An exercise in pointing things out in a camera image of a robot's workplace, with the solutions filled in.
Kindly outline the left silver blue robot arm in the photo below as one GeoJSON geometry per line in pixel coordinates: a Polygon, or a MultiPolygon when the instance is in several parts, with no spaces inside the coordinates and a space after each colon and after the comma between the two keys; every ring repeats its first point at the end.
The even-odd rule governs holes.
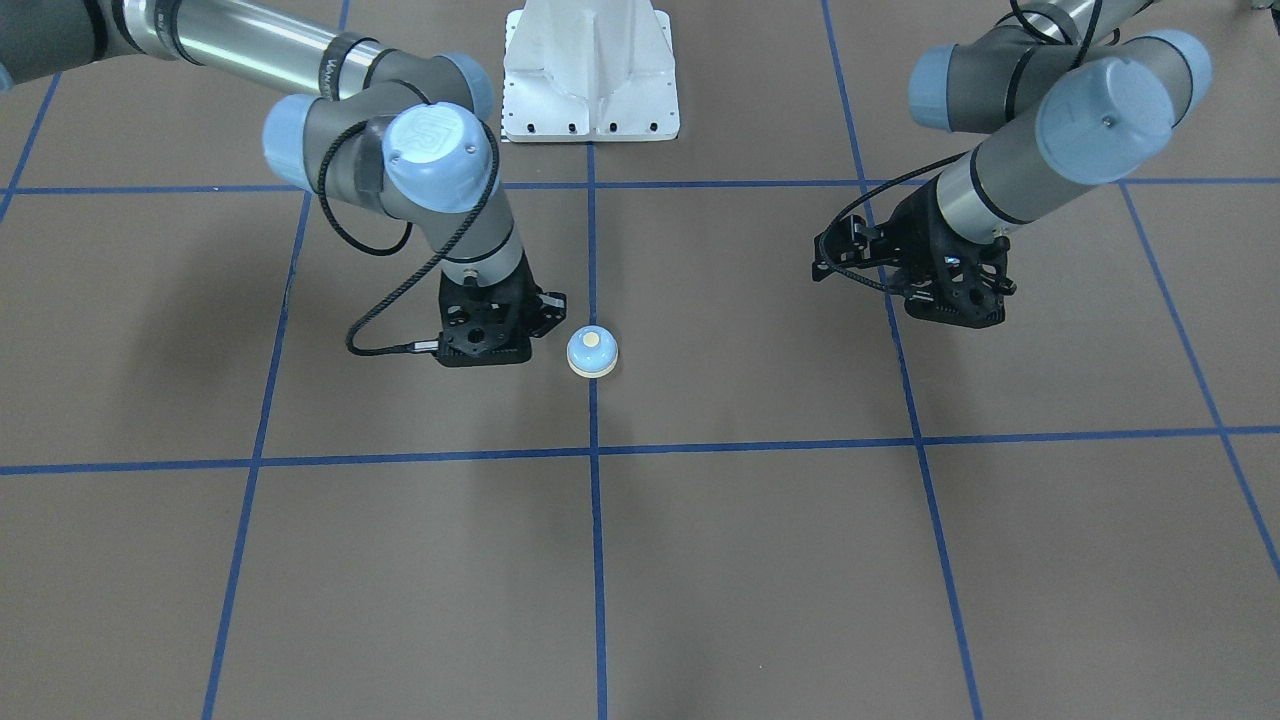
{"type": "Polygon", "coordinates": [[[1188,32],[1107,41],[1146,8],[1012,4],[977,41],[924,53],[909,79],[911,118],[980,142],[923,167],[925,183],[884,222],[840,211],[814,238],[812,278],[897,296],[923,322],[1002,323],[1016,290],[1010,234],[1160,154],[1210,91],[1210,50],[1188,32]]]}

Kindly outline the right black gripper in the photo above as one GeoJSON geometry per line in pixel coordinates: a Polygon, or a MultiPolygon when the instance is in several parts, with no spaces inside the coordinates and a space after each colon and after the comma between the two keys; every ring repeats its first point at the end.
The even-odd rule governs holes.
{"type": "Polygon", "coordinates": [[[544,292],[522,258],[503,281],[480,287],[440,279],[442,332],[436,361],[443,366],[494,366],[526,363],[532,340],[545,337],[567,315],[567,296],[544,292]]]}

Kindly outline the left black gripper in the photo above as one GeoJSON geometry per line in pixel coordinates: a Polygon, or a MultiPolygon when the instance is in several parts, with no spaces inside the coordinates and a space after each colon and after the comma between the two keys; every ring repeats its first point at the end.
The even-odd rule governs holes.
{"type": "Polygon", "coordinates": [[[812,281],[841,275],[859,284],[884,284],[860,270],[891,266],[908,315],[924,322],[983,329],[1005,322],[1005,299],[1016,292],[1009,277],[1010,240],[974,243],[951,229],[936,197],[937,182],[904,199],[890,219],[867,225],[841,218],[813,238],[812,281]]]}

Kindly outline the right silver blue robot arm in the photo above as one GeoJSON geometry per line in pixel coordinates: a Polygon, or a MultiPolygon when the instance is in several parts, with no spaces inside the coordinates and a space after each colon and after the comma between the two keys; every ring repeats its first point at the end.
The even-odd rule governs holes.
{"type": "Polygon", "coordinates": [[[387,258],[415,232],[430,258],[346,334],[364,357],[526,363],[566,315],[534,279],[470,56],[417,56],[252,1],[5,1],[3,88],[118,56],[184,61],[282,92],[262,155],[315,196],[352,249],[387,258]]]}

